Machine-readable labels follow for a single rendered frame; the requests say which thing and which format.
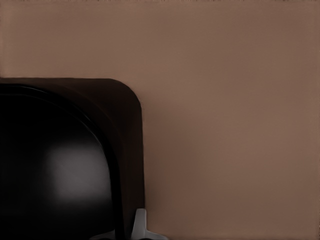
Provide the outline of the black round plate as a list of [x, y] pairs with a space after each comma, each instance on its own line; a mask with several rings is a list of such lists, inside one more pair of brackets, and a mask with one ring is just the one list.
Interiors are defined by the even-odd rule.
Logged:
[[0, 240], [88, 240], [114, 229], [108, 162], [73, 113], [0, 88]]

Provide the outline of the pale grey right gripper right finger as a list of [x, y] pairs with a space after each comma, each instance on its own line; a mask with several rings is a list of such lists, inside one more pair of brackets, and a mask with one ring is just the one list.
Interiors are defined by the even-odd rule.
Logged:
[[135, 213], [131, 240], [169, 240], [166, 236], [147, 230], [147, 210], [138, 208]]

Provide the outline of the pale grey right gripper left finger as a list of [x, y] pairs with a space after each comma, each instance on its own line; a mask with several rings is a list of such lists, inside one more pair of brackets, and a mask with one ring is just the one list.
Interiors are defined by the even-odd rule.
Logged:
[[92, 236], [89, 240], [116, 240], [115, 230]]

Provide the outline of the dark brown rounded tray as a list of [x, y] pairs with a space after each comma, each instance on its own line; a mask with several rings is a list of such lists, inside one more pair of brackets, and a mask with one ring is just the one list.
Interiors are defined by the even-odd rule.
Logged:
[[107, 159], [116, 240], [128, 240], [145, 206], [141, 104], [124, 83], [107, 78], [3, 78], [0, 88], [38, 95], [77, 116]]

